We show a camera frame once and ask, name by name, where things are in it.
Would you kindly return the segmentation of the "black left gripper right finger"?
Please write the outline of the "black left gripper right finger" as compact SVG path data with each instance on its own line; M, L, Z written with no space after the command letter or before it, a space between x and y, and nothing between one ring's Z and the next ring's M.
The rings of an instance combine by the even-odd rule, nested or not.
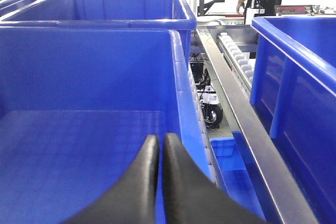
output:
M167 223L265 223L218 188L179 136L164 136L162 187Z

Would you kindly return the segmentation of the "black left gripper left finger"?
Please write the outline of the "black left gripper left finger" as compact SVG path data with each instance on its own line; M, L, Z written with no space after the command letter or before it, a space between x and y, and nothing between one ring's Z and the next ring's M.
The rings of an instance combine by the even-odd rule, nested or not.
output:
M160 144L146 136L122 176L97 200L63 223L155 223Z

